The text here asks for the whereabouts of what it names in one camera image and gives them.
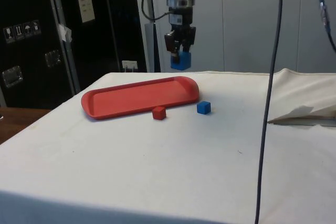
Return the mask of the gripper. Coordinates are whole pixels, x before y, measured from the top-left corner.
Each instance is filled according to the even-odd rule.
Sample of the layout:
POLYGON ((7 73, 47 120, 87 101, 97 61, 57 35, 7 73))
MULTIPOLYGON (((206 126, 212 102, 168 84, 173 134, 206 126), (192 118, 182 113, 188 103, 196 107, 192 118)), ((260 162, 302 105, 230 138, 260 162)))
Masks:
MULTIPOLYGON (((174 26, 188 26, 182 31, 182 48, 184 52, 189 52, 190 47, 194 45, 196 28, 191 27, 193 23, 193 8, 169 7, 169 23, 174 26)), ((171 53, 171 61, 180 63, 180 42, 176 40, 176 32, 174 30, 164 35, 166 49, 171 53)))

